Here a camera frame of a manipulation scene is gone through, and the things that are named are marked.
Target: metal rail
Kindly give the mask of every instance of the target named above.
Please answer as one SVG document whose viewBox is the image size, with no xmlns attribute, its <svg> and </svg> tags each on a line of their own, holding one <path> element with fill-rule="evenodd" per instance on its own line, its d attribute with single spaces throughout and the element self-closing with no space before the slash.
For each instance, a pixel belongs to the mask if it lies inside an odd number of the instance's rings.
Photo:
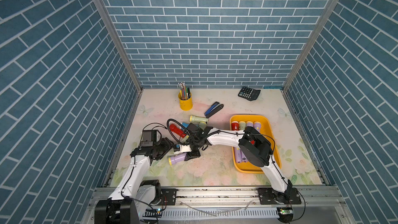
<svg viewBox="0 0 398 224">
<path fill-rule="evenodd" d="M 146 213 L 145 220 L 156 220 L 154 213 Z M 277 208 L 259 207 L 255 210 L 249 208 L 174 208 L 168 207 L 161 213 L 162 221 L 187 221 L 187 220 L 211 220 L 211 219 L 256 219 L 256 218 L 279 218 Z"/>
<path fill-rule="evenodd" d="M 123 133 L 122 136 L 120 137 L 119 143 L 117 144 L 115 153 L 112 157 L 111 163 L 109 164 L 109 168 L 106 172 L 106 177 L 104 178 L 104 181 L 102 182 L 101 185 L 103 185 L 104 187 L 107 187 L 109 185 L 109 180 L 111 180 L 111 175 L 112 173 L 116 170 L 117 167 L 117 163 L 119 162 L 119 158 L 120 155 L 122 153 L 124 144 L 126 142 L 127 139 L 127 135 L 129 134 L 130 128 L 131 128 L 131 124 L 132 124 L 132 120 L 135 116 L 135 112 L 137 111 L 138 108 L 138 104 L 140 103 L 141 100 L 141 96 L 142 96 L 142 91 L 137 93 L 137 96 L 135 97 L 134 100 L 134 104 L 129 112 L 129 117 L 127 119 L 126 125 L 123 129 Z"/>
<path fill-rule="evenodd" d="M 127 56 L 126 50 L 124 49 L 122 42 L 119 38 L 119 35 L 116 32 L 115 26 L 112 23 L 111 17 L 109 16 L 109 13 L 105 7 L 105 4 L 103 3 L 102 0 L 93 0 L 94 5 L 96 6 L 98 13 L 108 30 L 109 36 L 112 38 L 112 41 L 117 49 L 117 52 L 119 53 L 124 65 L 126 66 L 127 72 L 129 73 L 132 82 L 134 85 L 137 87 L 138 91 L 142 91 L 142 87 L 140 84 L 140 81 L 138 80 L 137 76 L 135 75 L 134 70 L 132 69 L 131 62 L 129 60 L 129 57 Z"/>
<path fill-rule="evenodd" d="M 177 189 L 176 205 L 170 208 L 187 208 L 187 204 L 194 208 L 237 208 L 247 207 L 258 209 L 263 207 L 280 207 L 281 205 L 261 205 L 257 188 L 261 186 L 225 186 L 225 187 L 162 187 Z M 303 195 L 307 207 L 346 207 L 346 203 L 337 186 L 296 186 Z M 94 208 L 99 200 L 104 200 L 115 190 L 113 187 L 96 188 L 87 207 L 82 223 L 89 223 L 94 216 Z"/>
<path fill-rule="evenodd" d="M 314 163 L 314 167 L 319 170 L 319 172 L 321 174 L 321 178 L 323 179 L 324 183 L 326 185 L 330 185 L 329 179 L 327 178 L 325 172 L 323 171 L 321 163 L 320 163 L 318 157 L 316 156 L 314 149 L 312 148 L 311 142 L 309 141 L 308 136 L 305 133 L 304 128 L 302 127 L 302 124 L 299 120 L 299 117 L 297 116 L 296 111 L 295 111 L 293 105 L 291 104 L 291 100 L 290 100 L 289 96 L 286 94 L 285 90 L 282 90 L 282 96 L 285 99 L 287 108 L 289 109 L 294 122 L 296 123 L 298 132 L 300 133 L 301 138 L 304 142 L 304 145 L 307 148 L 308 154 L 310 155 L 311 160 Z"/>
<path fill-rule="evenodd" d="M 316 39 L 318 38 L 327 20 L 329 19 L 331 13 L 336 7 L 338 1 L 339 0 L 328 0 L 328 2 L 326 3 L 324 10 L 321 16 L 319 17 L 318 22 L 315 25 L 314 30 L 311 32 L 310 36 L 308 37 L 308 40 L 304 45 L 303 49 L 301 50 L 301 53 L 298 56 L 296 63 L 294 64 L 291 72 L 289 73 L 286 81 L 283 84 L 283 90 L 287 90 L 290 87 L 294 77 L 296 76 L 301 65 L 304 63 L 305 59 L 307 58 L 308 53 L 311 51 L 311 48 L 313 47 Z"/>
</svg>

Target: yellow tray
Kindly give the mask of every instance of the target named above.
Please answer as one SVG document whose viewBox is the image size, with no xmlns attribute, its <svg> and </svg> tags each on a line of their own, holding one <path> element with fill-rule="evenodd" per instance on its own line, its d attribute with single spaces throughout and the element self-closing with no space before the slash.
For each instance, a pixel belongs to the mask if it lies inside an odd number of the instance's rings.
<svg viewBox="0 0 398 224">
<path fill-rule="evenodd" d="M 232 124 L 233 121 L 237 121 L 237 122 L 239 122 L 239 121 L 244 121 L 244 122 L 251 121 L 253 123 L 258 121 L 258 122 L 261 123 L 260 133 L 264 134 L 264 135 L 268 135 L 268 136 L 272 137 L 273 139 L 275 139 L 273 134 L 272 134 L 271 125 L 269 124 L 268 119 L 266 117 L 264 117 L 264 116 L 261 116 L 261 115 L 248 115 L 248 114 L 247 115 L 246 114 L 234 115 L 229 120 L 229 124 L 230 124 L 230 129 L 231 130 L 232 130 L 231 124 Z M 269 138 L 268 138 L 268 141 L 271 142 L 271 149 L 273 149 L 274 146 L 275 146 L 275 143 Z M 234 165 L 235 165 L 235 167 L 236 167 L 236 169 L 238 171 L 243 172 L 243 173 L 255 173 L 255 174 L 264 173 L 261 170 L 260 167 L 254 166 L 250 162 L 237 163 L 235 161 L 235 154 L 234 154 L 234 148 L 233 147 L 232 147 L 232 157 L 234 158 Z M 282 167 L 281 166 L 281 158 L 279 157 L 278 147 L 275 147 L 274 157 L 275 157 L 275 161 L 276 161 L 277 165 L 279 166 L 279 168 L 281 168 Z"/>
</svg>

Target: wire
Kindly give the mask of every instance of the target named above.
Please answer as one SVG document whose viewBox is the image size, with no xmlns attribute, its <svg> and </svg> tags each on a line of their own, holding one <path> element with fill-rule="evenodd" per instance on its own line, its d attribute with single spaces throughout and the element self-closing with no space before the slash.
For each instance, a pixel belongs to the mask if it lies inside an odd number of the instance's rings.
<svg viewBox="0 0 398 224">
<path fill-rule="evenodd" d="M 191 140 L 193 141 L 194 135 L 192 134 L 192 132 L 191 132 L 190 130 L 188 130 L 188 129 L 187 129 L 185 126 L 183 126 L 180 122 L 178 122 L 178 121 L 176 121 L 175 119 L 172 119 L 172 118 L 169 118 L 169 119 L 167 120 L 167 122 L 166 122 L 166 125 L 167 125 L 167 126 L 170 126 L 170 125 L 169 125 L 170 121 L 176 123 L 176 124 L 179 125 L 182 129 L 184 129 L 184 130 L 189 134 L 189 137 L 191 137 Z M 176 136 L 174 136 L 174 134 L 173 134 L 173 132 L 170 130 L 170 128 L 168 128 L 168 130 L 169 130 L 169 133 L 172 135 L 172 137 L 174 138 L 174 140 L 175 140 L 177 143 L 179 143 L 179 144 L 181 144 L 181 145 L 188 145 L 188 144 L 190 144 L 190 142 L 186 142 L 186 143 L 183 144 L 182 142 L 180 142 L 180 141 L 176 138 Z"/>
<path fill-rule="evenodd" d="M 156 222 L 159 224 L 158 214 L 157 214 L 156 210 L 155 210 L 151 205 L 149 205 L 149 204 L 146 203 L 146 202 L 140 201 L 140 200 L 138 200 L 138 199 L 132 198 L 132 197 L 127 197 L 127 198 L 131 198 L 131 199 L 133 199 L 134 201 L 141 202 L 141 203 L 144 203 L 144 204 L 148 205 L 148 206 L 152 209 L 152 211 L 155 212 Z"/>
<path fill-rule="evenodd" d="M 236 133 L 225 132 L 225 133 L 240 135 L 240 134 L 238 134 L 237 132 L 236 132 Z M 275 165 L 276 162 L 275 162 L 275 161 L 273 160 L 273 158 L 272 158 L 273 153 L 274 153 L 274 151 L 275 151 L 275 147 L 276 147 L 276 142 L 275 142 L 275 140 L 274 140 L 272 137 L 270 137 L 270 136 L 268 136 L 268 135 L 264 135 L 264 134 L 249 134 L 249 135 L 262 135 L 262 136 L 265 136 L 265 137 L 268 137 L 268 138 L 271 138 L 271 139 L 272 139 L 272 141 L 274 142 L 274 147 L 273 147 L 273 149 L 272 149 L 272 154 L 271 154 L 271 161 L 272 161 L 272 164 L 275 166 L 276 171 L 278 171 L 279 175 L 281 176 L 281 179 L 286 183 L 287 186 L 289 186 L 289 184 L 285 181 L 285 177 L 282 176 L 281 172 L 280 172 L 279 169 L 276 167 L 276 165 Z M 293 188 L 293 189 L 296 189 L 296 190 L 297 190 L 297 192 L 301 195 L 302 200 L 304 201 L 304 211 L 302 212 L 301 216 L 300 216 L 299 218 L 296 219 L 296 220 L 299 220 L 299 219 L 304 215 L 304 213 L 305 213 L 306 202 L 305 202 L 305 199 L 304 199 L 304 197 L 302 196 L 302 194 L 299 192 L 299 190 L 298 190 L 297 188 Z M 287 201 L 287 206 L 288 206 L 288 207 L 289 207 L 289 203 L 290 203 L 290 206 L 291 206 L 292 209 L 293 209 L 292 203 L 290 202 L 290 196 L 289 196 L 288 201 Z"/>
<path fill-rule="evenodd" d="M 155 126 L 155 127 L 153 127 L 151 130 L 153 130 L 153 129 L 156 128 L 156 127 L 163 127 L 164 129 L 167 130 L 167 127 L 165 127 L 163 124 L 154 122 L 154 123 L 147 124 L 144 128 L 142 128 L 142 131 L 141 131 L 141 132 L 144 132 L 144 129 L 145 129 L 147 126 L 150 126 L 150 125 L 152 125 L 152 124 L 159 124 L 160 126 Z M 161 139 L 162 139 L 162 133 L 161 133 L 159 130 L 156 130 L 156 131 L 160 133 L 160 140 L 161 140 Z M 142 135 L 141 135 L 141 139 L 140 139 L 140 143 L 139 143 L 138 147 L 141 147 L 141 141 L 142 141 Z"/>
<path fill-rule="evenodd" d="M 167 199 L 166 199 L 166 195 L 163 195 L 163 196 L 164 196 L 164 209 L 162 209 L 162 211 L 165 211 L 166 207 L 167 207 Z"/>
<path fill-rule="evenodd" d="M 304 215 L 304 213 L 305 213 L 305 205 L 306 205 L 306 202 L 305 202 L 305 199 L 304 199 L 304 197 L 302 196 L 302 194 L 299 192 L 299 190 L 297 189 L 297 188 L 294 188 L 294 189 L 296 189 L 297 190 L 297 192 L 301 195 L 301 197 L 302 197 L 302 200 L 304 201 L 304 211 L 302 212 L 302 214 L 301 214 L 301 216 L 300 217 L 298 217 L 296 220 L 300 220 L 301 219 L 301 217 Z"/>
<path fill-rule="evenodd" d="M 130 178 L 131 178 L 131 176 L 132 176 L 132 172 L 134 171 L 134 168 L 135 168 L 135 167 L 133 166 L 133 167 L 132 167 L 132 170 L 131 170 L 131 173 L 130 173 L 130 176 L 129 176 L 129 179 L 127 179 L 127 181 L 126 181 L 125 184 L 123 185 L 123 187 L 122 187 L 122 189 L 121 189 L 121 191 L 120 191 L 120 195 L 121 195 L 123 198 L 130 198 L 130 199 L 132 199 L 132 200 L 134 200 L 134 201 L 144 203 L 144 204 L 148 205 L 153 211 L 155 211 L 154 208 L 153 208 L 151 205 L 149 205 L 148 203 L 143 202 L 143 201 L 140 201 L 140 200 L 135 199 L 135 198 L 132 198 L 132 197 L 128 197 L 128 196 L 124 196 L 124 195 L 123 195 L 123 189 L 124 189 L 124 187 L 126 187 L 127 182 L 130 180 Z M 158 215 L 156 215 L 156 222 L 159 224 Z"/>
</svg>

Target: mounting plate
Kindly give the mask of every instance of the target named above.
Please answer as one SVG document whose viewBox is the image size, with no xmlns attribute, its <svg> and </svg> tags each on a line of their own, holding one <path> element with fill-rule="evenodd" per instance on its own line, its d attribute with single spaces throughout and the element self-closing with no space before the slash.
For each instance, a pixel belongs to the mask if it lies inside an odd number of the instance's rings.
<svg viewBox="0 0 398 224">
<path fill-rule="evenodd" d="M 166 197 L 167 206 L 176 205 L 177 189 L 162 189 L 162 195 Z"/>
<path fill-rule="evenodd" d="M 259 188 L 258 196 L 260 198 L 261 205 L 273 205 L 273 204 L 281 204 L 286 205 L 285 203 L 280 203 L 274 199 L 274 193 L 271 187 L 267 188 Z M 290 203 L 291 205 L 299 205 L 301 204 L 300 195 L 297 189 L 292 188 L 292 192 L 290 195 Z"/>
</svg>

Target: aluminum frame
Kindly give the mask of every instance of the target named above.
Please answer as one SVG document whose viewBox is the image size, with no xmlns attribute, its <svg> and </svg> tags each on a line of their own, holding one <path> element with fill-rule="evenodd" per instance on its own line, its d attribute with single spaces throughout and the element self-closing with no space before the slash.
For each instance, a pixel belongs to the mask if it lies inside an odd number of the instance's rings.
<svg viewBox="0 0 398 224">
<path fill-rule="evenodd" d="M 334 8 L 336 7 L 339 0 L 328 0 L 325 5 L 325 8 L 318 19 L 318 22 L 315 25 L 315 28 L 311 32 L 310 36 L 306 44 L 304 45 L 303 49 L 301 50 L 300 55 L 298 56 L 296 63 L 293 65 L 292 70 L 290 71 L 289 75 L 286 78 L 286 81 L 283 83 L 283 90 L 287 90 L 293 82 L 294 77 L 298 73 L 301 65 L 304 63 L 305 59 L 307 58 L 308 53 L 310 53 L 311 48 L 314 46 L 316 39 L 318 38 L 319 34 L 321 33 L 323 27 L 325 26 L 327 20 L 329 19 L 331 13 L 333 12 Z"/>
<path fill-rule="evenodd" d="M 261 205 L 258 188 L 267 186 L 211 186 L 211 187 L 162 187 L 177 189 L 176 205 L 167 208 L 187 208 L 183 203 L 194 208 L 237 208 L 246 207 L 256 210 L 263 207 L 280 207 L 281 205 Z M 303 195 L 306 207 L 335 207 L 341 216 L 342 224 L 351 224 L 351 214 L 337 186 L 302 185 L 296 186 Z M 82 224 L 93 223 L 94 209 L 99 200 L 107 199 L 115 190 L 114 187 L 96 188 L 89 202 Z M 295 207 L 303 207 L 304 201 Z"/>
<path fill-rule="evenodd" d="M 120 55 L 120 58 L 122 59 L 124 65 L 126 66 L 127 72 L 129 73 L 132 82 L 134 83 L 135 87 L 137 87 L 138 91 L 142 92 L 142 86 L 140 84 L 140 81 L 138 80 L 138 77 L 132 68 L 129 57 L 127 56 L 126 50 L 124 49 L 122 42 L 119 38 L 119 35 L 116 32 L 115 26 L 112 23 L 111 17 L 109 16 L 105 4 L 103 3 L 102 0 L 93 0 L 93 2 L 98 10 L 98 13 L 106 29 L 108 30 L 108 33 L 117 49 L 117 52 Z"/>
<path fill-rule="evenodd" d="M 300 136 L 301 136 L 301 138 L 302 138 L 302 140 L 304 142 L 304 145 L 307 148 L 308 154 L 310 155 L 311 160 L 314 163 L 315 168 L 317 170 L 319 170 L 319 172 L 321 174 L 321 177 L 324 180 L 324 183 L 326 185 L 330 185 L 329 179 L 327 178 L 327 176 L 326 176 L 326 174 L 325 174 L 325 172 L 324 172 L 324 170 L 323 170 L 323 168 L 321 166 L 321 163 L 320 163 L 318 157 L 316 156 L 314 149 L 312 148 L 311 142 L 309 141 L 308 136 L 305 133 L 304 128 L 301 125 L 299 117 L 297 116 L 293 105 L 290 103 L 291 101 L 290 101 L 289 96 L 286 94 L 286 92 L 284 90 L 281 90 L 281 92 L 282 92 L 283 98 L 285 99 L 287 108 L 289 109 L 289 111 L 290 111 L 290 113 L 292 115 L 292 118 L 293 118 L 294 122 L 296 123 L 296 127 L 298 129 L 298 132 L 300 133 Z"/>
<path fill-rule="evenodd" d="M 119 162 L 119 158 L 122 153 L 124 144 L 126 142 L 127 135 L 129 134 L 132 121 L 134 119 L 135 113 L 137 112 L 137 108 L 140 103 L 141 96 L 142 96 L 142 91 L 138 92 L 137 96 L 135 97 L 134 105 L 132 106 L 132 108 L 129 112 L 129 118 L 127 119 L 126 125 L 122 132 L 122 136 L 120 137 L 119 143 L 117 144 L 117 147 L 115 149 L 115 154 L 113 155 L 111 163 L 109 164 L 109 168 L 106 172 L 106 177 L 104 178 L 104 181 L 101 184 L 104 187 L 107 187 L 109 185 L 109 180 L 111 180 L 112 172 L 116 170 L 117 163 Z"/>
</svg>

